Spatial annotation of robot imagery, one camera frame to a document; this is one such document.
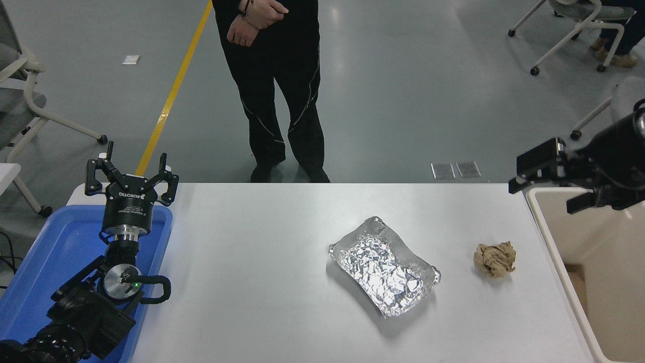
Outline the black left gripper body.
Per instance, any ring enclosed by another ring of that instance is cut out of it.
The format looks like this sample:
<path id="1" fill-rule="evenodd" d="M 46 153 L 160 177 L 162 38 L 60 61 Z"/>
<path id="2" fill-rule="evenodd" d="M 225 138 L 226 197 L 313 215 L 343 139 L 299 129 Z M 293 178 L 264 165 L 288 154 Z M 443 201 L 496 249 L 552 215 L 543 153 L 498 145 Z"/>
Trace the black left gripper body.
<path id="1" fill-rule="evenodd" d="M 141 191 L 147 183 L 145 177 L 125 174 L 121 186 L 116 177 L 109 176 L 110 182 L 105 189 L 106 205 L 104 208 L 102 233 L 110 236 L 135 234 L 137 237 L 150 233 L 152 227 L 154 199 L 147 198 L 150 189 Z"/>

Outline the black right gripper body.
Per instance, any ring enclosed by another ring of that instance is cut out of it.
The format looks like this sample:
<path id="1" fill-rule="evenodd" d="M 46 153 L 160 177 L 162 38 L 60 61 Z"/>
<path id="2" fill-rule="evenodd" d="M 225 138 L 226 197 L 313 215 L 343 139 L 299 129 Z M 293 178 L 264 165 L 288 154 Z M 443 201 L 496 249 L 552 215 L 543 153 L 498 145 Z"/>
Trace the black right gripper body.
<path id="1" fill-rule="evenodd" d="M 610 189 L 613 210 L 624 210 L 643 201 L 643 113 L 631 113 L 598 133 L 576 150 L 588 162 L 591 175 L 582 188 Z"/>

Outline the standing person's right hand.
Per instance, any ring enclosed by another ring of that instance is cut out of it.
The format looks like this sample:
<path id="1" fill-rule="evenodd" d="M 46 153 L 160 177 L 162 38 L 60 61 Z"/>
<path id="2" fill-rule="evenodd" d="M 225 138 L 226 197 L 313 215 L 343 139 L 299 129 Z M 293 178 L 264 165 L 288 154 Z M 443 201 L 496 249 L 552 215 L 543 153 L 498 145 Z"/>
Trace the standing person's right hand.
<path id="1" fill-rule="evenodd" d="M 284 19 L 289 10 L 278 1 L 247 1 L 242 6 L 244 18 L 259 30 Z"/>

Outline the standing person's left hand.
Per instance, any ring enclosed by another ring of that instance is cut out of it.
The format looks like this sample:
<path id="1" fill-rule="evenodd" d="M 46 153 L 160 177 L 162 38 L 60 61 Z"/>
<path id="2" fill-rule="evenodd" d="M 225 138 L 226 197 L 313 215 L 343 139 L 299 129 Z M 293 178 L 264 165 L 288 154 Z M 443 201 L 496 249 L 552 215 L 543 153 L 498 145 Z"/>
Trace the standing person's left hand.
<path id="1" fill-rule="evenodd" d="M 226 39 L 229 43 L 251 47 L 259 32 L 260 29 L 247 21 L 246 17 L 238 15 L 229 27 Z"/>

